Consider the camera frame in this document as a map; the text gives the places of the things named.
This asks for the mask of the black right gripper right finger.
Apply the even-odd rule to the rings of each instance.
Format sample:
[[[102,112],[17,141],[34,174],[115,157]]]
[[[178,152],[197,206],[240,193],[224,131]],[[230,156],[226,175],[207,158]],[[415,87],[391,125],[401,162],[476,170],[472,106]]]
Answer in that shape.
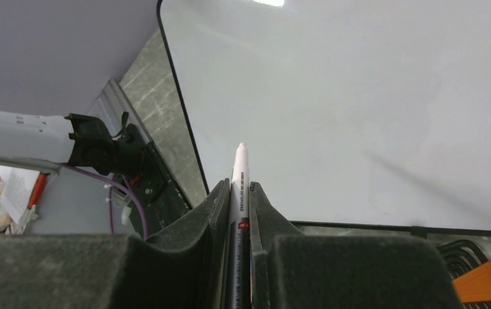
[[[254,308],[460,308],[439,252],[414,236],[313,236],[249,193]]]

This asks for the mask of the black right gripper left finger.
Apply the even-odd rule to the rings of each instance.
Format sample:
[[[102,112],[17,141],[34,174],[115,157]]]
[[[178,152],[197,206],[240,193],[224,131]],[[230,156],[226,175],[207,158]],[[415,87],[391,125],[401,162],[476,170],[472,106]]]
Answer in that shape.
[[[214,308],[230,186],[141,240],[0,235],[0,308]]]

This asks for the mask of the white whiteboard black frame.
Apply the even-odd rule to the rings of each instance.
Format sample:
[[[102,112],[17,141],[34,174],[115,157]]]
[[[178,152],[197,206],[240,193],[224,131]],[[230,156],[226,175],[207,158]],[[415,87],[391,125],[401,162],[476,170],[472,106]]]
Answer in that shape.
[[[161,1],[206,187],[289,220],[491,230],[491,1]]]

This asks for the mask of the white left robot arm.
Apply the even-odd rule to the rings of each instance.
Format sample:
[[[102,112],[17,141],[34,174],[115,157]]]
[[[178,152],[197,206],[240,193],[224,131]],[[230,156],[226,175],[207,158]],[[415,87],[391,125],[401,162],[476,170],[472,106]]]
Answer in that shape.
[[[116,132],[94,116],[25,115],[0,111],[0,164],[55,173],[62,167],[117,175],[144,204],[172,181],[154,144],[123,111]]]

